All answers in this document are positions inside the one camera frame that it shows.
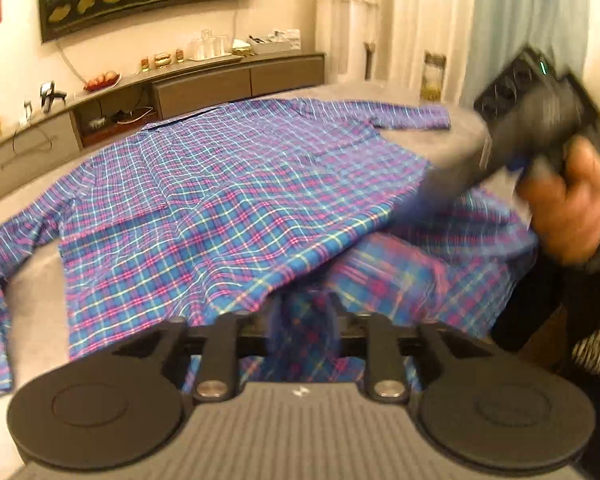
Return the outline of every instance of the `person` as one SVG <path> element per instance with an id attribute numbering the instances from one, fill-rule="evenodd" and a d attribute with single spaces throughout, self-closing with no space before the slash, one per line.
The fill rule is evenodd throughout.
<path id="1" fill-rule="evenodd" d="M 594 403 L 596 429 L 580 465 L 600 479 L 600 149 L 585 137 L 575 137 L 564 176 L 523 178 L 516 190 L 528 203 L 541 249 L 492 337 L 516 351 L 548 316 L 560 309 L 565 313 L 568 355 L 556 369 Z"/>

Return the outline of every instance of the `black circular cover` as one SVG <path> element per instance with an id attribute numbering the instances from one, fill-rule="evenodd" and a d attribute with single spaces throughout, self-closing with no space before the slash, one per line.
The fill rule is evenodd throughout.
<path id="1" fill-rule="evenodd" d="M 576 386 L 516 359 L 445 366 L 422 395 L 418 422 L 445 452 L 480 468 L 531 474 L 584 450 L 595 413 Z"/>
<path id="2" fill-rule="evenodd" d="M 180 425 L 179 391 L 142 360 L 78 360 L 22 387 L 7 413 L 18 448 L 55 467 L 98 470 L 134 462 Z"/>

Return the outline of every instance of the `gray ribbed panel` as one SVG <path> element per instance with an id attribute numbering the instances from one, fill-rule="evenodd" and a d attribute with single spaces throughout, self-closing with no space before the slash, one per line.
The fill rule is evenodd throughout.
<path id="1" fill-rule="evenodd" d="M 300 396 L 300 388 L 309 390 Z M 436 452 L 396 406 L 354 384 L 248 383 L 237 399 L 195 410 L 144 462 L 76 474 L 30 464 L 12 480 L 469 480 L 501 478 Z M 572 468 L 536 477 L 578 480 Z"/>

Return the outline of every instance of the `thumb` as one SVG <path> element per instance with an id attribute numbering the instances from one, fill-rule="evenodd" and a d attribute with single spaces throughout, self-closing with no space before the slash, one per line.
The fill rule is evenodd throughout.
<path id="1" fill-rule="evenodd" d="M 585 137 L 571 142 L 565 176 L 570 184 L 588 182 L 593 191 L 600 192 L 600 154 Z"/>

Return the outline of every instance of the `bottle with yellow liquid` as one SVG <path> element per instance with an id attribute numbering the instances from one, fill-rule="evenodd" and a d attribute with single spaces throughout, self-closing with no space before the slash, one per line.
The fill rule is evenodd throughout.
<path id="1" fill-rule="evenodd" d="M 446 56 L 425 51 L 422 85 L 420 86 L 421 100 L 440 102 L 442 85 L 445 81 L 445 68 Z"/>

